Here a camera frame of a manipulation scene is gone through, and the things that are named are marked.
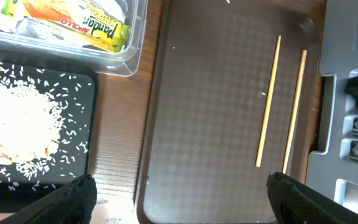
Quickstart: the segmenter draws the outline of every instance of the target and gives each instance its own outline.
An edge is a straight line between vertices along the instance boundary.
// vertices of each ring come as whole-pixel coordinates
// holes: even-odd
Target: pile of rice
[[[64,122],[62,110],[31,83],[0,80],[0,164],[16,163],[27,174],[33,159],[52,159]]]

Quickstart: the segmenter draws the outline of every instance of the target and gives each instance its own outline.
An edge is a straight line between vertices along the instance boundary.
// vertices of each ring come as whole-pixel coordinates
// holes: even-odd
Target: food package
[[[5,32],[108,52],[123,50],[131,30],[114,0],[0,0],[0,9]]]

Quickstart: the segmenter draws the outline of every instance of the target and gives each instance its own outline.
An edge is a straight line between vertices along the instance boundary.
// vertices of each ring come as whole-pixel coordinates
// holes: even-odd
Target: black cutting board
[[[28,180],[23,174],[16,171],[15,163],[10,166],[0,165],[0,168],[5,167],[7,169],[6,173],[10,173],[10,182],[8,182],[8,177],[0,174],[0,181],[2,181],[0,183],[0,194],[7,198],[6,206],[0,205],[0,212],[12,212],[17,210],[15,204],[19,204],[20,198],[26,198],[29,202],[37,200],[53,191],[54,187],[59,187],[72,181],[75,177],[87,173],[98,80],[92,73],[70,73],[19,64],[15,64],[14,69],[12,69],[12,64],[6,62],[3,62],[0,67],[9,69],[6,73],[0,72],[0,80],[10,78],[11,83],[13,83],[14,80],[28,81],[29,78],[32,78],[40,93],[49,92],[53,88],[54,91],[50,93],[55,97],[53,101],[62,102],[63,106],[68,104],[68,107],[61,113],[66,118],[64,127],[60,131],[61,143],[58,152],[52,155],[55,161],[47,162],[50,168],[48,172],[42,175],[42,172],[39,171],[37,177],[33,176]],[[62,143],[62,139],[66,139],[70,143]],[[67,156],[70,163],[67,163],[67,160],[62,156]],[[13,187],[13,182],[19,184],[19,186],[15,186],[15,191],[8,187]],[[36,191],[34,191],[32,187],[37,183],[39,183],[39,186],[36,186]]]

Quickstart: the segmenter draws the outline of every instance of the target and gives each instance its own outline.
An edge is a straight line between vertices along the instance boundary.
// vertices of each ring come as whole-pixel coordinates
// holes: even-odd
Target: gray plastic tray
[[[255,166],[277,36],[277,77]],[[168,1],[135,209],[140,223],[274,220],[269,174],[282,169],[302,49],[308,50],[287,171],[300,179],[320,40],[304,14],[262,1]]]
[[[325,77],[318,151],[308,159],[306,185],[358,213],[358,110],[344,94],[358,76],[358,1],[328,0],[320,74]]]

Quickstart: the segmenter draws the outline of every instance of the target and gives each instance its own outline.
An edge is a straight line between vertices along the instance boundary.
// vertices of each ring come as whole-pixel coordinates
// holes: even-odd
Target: diamond pattern on tray
[[[302,30],[244,7],[219,14],[196,1],[172,7],[176,29],[169,30],[160,80],[145,213],[164,223],[266,221],[273,212],[265,185],[282,169]],[[256,168],[278,34],[277,77]]]

